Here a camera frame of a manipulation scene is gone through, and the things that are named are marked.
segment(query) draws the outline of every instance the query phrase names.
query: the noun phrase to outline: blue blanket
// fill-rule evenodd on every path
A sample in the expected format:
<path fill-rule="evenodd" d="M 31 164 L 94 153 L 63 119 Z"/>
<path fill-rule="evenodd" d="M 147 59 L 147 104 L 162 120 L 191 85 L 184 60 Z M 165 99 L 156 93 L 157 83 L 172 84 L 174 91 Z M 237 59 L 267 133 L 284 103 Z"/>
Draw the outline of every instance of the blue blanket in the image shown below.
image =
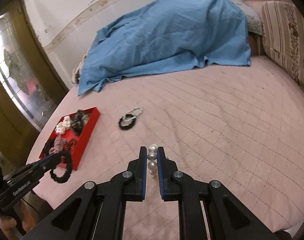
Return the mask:
<path fill-rule="evenodd" d="M 230 0 L 156 0 L 100 29 L 84 62 L 79 95 L 123 76 L 204 64 L 250 65 L 244 13 Z"/>

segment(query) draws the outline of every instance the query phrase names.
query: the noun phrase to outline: bed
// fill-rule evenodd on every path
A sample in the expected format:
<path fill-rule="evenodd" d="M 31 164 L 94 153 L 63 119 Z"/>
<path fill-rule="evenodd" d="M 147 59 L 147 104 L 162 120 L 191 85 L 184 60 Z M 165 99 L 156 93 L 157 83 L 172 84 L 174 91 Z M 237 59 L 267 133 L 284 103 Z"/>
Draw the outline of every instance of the bed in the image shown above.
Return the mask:
<path fill-rule="evenodd" d="M 101 116 L 70 180 L 57 184 L 45 174 L 34 191 L 56 208 L 84 182 L 110 180 L 140 146 L 155 143 L 194 179 L 220 180 L 270 230 L 303 221 L 304 92 L 268 57 L 251 60 L 251 67 L 128 78 L 82 97 L 72 88 L 28 163 L 38 160 L 60 117 L 94 106 Z M 120 130 L 119 118 L 135 106 L 143 107 L 135 127 Z M 177 204 L 164 203 L 157 178 L 147 178 L 146 200 L 127 205 L 124 239 L 178 239 Z"/>

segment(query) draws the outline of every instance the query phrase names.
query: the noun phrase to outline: white wall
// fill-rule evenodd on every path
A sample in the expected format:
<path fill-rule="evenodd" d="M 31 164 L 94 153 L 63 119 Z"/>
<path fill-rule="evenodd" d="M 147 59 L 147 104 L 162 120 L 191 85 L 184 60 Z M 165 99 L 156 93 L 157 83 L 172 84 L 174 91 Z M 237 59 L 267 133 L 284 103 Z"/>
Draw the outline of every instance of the white wall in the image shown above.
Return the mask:
<path fill-rule="evenodd" d="M 24 0 L 31 24 L 49 59 L 72 87 L 72 70 L 96 31 L 153 0 Z"/>

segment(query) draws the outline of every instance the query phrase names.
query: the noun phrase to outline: white logo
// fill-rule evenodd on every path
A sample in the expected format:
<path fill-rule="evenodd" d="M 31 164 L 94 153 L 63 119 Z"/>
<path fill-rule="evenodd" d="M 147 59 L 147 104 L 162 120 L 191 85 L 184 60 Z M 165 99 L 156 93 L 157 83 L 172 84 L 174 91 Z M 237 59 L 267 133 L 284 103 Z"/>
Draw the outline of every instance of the white logo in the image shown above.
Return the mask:
<path fill-rule="evenodd" d="M 18 193 L 20 193 L 20 191 L 24 190 L 27 186 L 29 186 L 31 184 L 30 181 L 28 181 L 26 184 L 24 184 L 22 187 L 20 187 L 16 192 L 13 193 L 13 196 L 17 195 Z"/>

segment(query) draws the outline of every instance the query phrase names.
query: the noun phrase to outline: brown door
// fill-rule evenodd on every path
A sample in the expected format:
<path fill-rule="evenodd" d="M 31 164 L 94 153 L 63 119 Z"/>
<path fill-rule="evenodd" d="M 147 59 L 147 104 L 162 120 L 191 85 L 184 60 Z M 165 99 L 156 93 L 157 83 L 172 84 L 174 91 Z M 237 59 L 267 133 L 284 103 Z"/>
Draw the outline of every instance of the brown door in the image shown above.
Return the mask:
<path fill-rule="evenodd" d="M 22 0 L 0 12 L 0 151 L 16 167 L 30 150 L 67 88 L 37 42 Z"/>

